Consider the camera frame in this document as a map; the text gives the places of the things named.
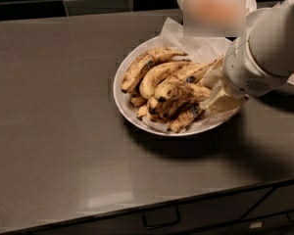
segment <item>gray countertop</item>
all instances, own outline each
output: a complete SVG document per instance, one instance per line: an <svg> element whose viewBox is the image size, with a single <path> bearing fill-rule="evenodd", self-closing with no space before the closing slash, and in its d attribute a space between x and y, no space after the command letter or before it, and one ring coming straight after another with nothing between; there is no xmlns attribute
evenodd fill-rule
<svg viewBox="0 0 294 235"><path fill-rule="evenodd" d="M184 138L122 116L118 66L167 16L0 23L0 232L294 177L294 96Z"/></svg>

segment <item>bunch of bananas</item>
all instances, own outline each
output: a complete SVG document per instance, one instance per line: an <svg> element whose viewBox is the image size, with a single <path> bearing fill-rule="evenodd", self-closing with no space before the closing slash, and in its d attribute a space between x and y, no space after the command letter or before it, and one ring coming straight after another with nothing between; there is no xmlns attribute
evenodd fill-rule
<svg viewBox="0 0 294 235"><path fill-rule="evenodd" d="M126 70L121 90L130 95L138 119L169 124L168 131L178 133L203 112L200 102L212 89L203 77L221 67L223 56L208 64L175 60L176 56L187 54L171 47L142 53Z"/></svg>

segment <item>drawer handle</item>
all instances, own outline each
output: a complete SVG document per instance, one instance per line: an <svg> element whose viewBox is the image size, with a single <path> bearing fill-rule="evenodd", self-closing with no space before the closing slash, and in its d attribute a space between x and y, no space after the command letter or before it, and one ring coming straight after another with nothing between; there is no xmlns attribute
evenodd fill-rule
<svg viewBox="0 0 294 235"><path fill-rule="evenodd" d="M158 229L158 228L163 228L163 227L167 227L167 226L172 226L172 225L176 225L180 223L180 214L179 214L179 210L177 207L174 207L175 210L175 214L176 214L176 220L171 221L171 222L167 222L167 223L160 223L160 224L156 224L156 225L149 225L147 223L147 218L145 213L143 213L143 224L145 226L146 229L152 230L152 229Z"/></svg>

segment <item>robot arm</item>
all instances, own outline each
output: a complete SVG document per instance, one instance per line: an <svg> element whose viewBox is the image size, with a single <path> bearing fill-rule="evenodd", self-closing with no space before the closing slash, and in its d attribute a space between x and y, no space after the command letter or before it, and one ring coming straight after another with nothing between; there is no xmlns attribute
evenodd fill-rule
<svg viewBox="0 0 294 235"><path fill-rule="evenodd" d="M225 55L224 83L236 91L262 96L294 72L294 3L284 1L237 38Z"/></svg>

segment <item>countertop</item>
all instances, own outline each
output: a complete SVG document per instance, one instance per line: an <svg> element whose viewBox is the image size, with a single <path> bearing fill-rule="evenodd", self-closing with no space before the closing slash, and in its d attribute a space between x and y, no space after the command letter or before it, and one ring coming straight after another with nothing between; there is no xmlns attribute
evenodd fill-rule
<svg viewBox="0 0 294 235"><path fill-rule="evenodd" d="M112 86L179 10L0 23L0 233L294 177L294 96L184 138L139 130Z"/></svg>

